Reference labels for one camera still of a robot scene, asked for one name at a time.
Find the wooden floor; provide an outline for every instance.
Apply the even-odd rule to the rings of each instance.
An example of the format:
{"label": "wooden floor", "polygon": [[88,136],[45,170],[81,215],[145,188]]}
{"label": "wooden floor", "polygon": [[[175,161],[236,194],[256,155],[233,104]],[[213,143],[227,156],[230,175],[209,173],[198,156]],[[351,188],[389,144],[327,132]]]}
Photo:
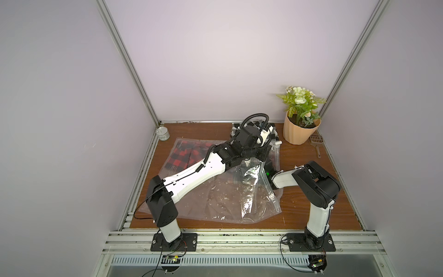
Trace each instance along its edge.
{"label": "wooden floor", "polygon": [[[169,130],[170,138],[167,141],[159,141],[155,150],[151,166],[146,177],[141,197],[138,204],[146,197],[149,180],[156,176],[171,151],[175,139],[178,137],[201,140],[227,140],[231,133],[231,123],[177,123],[165,124]],[[282,140],[280,147],[280,167],[283,170],[293,169],[295,165],[302,165],[310,160],[316,161],[328,172],[337,177],[335,170],[323,147],[320,148],[321,158],[317,158],[315,148],[308,142],[302,145],[292,145],[283,138],[283,123],[277,123],[276,129]],[[283,196],[280,199],[282,212],[254,224],[234,224],[213,221],[200,221],[192,219],[178,218],[180,228],[254,228],[254,229],[304,229],[309,218],[310,203],[306,196],[297,187],[285,187]],[[137,217],[150,217],[150,215],[137,212]],[[133,219],[131,228],[156,228],[152,219]],[[361,230],[357,217],[352,210],[346,194],[341,191],[334,210],[331,214],[330,228],[332,230]]]}

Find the red plaid cloth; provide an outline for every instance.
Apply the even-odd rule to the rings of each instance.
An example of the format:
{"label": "red plaid cloth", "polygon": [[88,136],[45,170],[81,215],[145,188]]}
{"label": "red plaid cloth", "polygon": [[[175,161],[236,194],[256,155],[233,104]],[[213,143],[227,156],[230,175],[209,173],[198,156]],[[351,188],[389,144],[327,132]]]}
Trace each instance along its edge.
{"label": "red plaid cloth", "polygon": [[169,155],[164,168],[181,172],[205,158],[212,143],[182,140]]}

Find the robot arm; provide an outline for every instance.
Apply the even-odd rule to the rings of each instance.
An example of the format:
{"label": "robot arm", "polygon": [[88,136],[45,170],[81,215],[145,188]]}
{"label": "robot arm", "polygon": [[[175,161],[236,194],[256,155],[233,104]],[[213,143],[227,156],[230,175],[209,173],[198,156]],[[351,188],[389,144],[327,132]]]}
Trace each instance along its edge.
{"label": "robot arm", "polygon": [[322,248],[325,237],[329,234],[330,213],[342,189],[340,183],[316,162],[310,161],[301,167],[275,174],[272,184],[276,188],[301,188],[311,202],[303,240],[311,250]]}
{"label": "robot arm", "polygon": [[[266,117],[259,128],[245,126],[249,119],[257,115]],[[175,203],[198,185],[239,165],[244,159],[256,157],[265,162],[265,169],[269,167],[270,160],[267,160],[267,156],[271,146],[268,136],[271,131],[267,115],[249,116],[230,140],[211,147],[205,159],[173,176],[164,179],[155,176],[151,179],[146,203],[169,249],[176,249],[183,238],[177,224],[178,211]],[[337,180],[314,161],[290,171],[272,172],[270,175],[274,188],[298,185],[310,200],[311,211],[303,242],[311,251],[320,249],[329,234],[330,211],[341,190]]]}
{"label": "robot arm", "polygon": [[[257,116],[266,118],[262,125],[245,126],[249,119]],[[151,179],[145,201],[168,247],[175,249],[174,246],[181,242],[183,236],[177,224],[175,203],[198,185],[239,165],[244,159],[256,157],[265,161],[271,148],[270,139],[267,138],[272,128],[268,125],[266,114],[249,116],[230,140],[211,147],[205,159],[173,176],[164,179],[155,176]]]}

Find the plastic bag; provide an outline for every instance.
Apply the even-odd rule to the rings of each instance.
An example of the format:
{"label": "plastic bag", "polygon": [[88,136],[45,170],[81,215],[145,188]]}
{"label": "plastic bag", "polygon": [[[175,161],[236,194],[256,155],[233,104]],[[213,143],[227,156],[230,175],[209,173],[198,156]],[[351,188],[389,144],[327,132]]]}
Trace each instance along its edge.
{"label": "plastic bag", "polygon": [[[159,173],[161,178],[174,175],[204,158],[213,144],[222,140],[191,140],[178,138]],[[269,158],[279,167],[279,145],[271,148]],[[188,192],[178,203],[179,218],[229,223],[256,223],[281,212],[283,190],[271,189],[263,162],[256,158],[244,160],[226,172],[208,179]],[[142,205],[141,212],[149,212]]]}

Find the lavender wall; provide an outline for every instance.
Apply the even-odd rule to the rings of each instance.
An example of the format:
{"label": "lavender wall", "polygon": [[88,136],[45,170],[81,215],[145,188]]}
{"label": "lavender wall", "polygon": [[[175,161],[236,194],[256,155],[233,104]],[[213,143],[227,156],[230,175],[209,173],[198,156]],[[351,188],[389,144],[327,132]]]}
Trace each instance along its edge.
{"label": "lavender wall", "polygon": [[443,276],[443,2],[392,0],[320,131],[402,277]]}
{"label": "lavender wall", "polygon": [[90,276],[154,123],[94,1],[1,1],[0,37],[0,275]]}
{"label": "lavender wall", "polygon": [[284,118],[275,94],[326,97],[376,0],[106,0],[160,120]]}

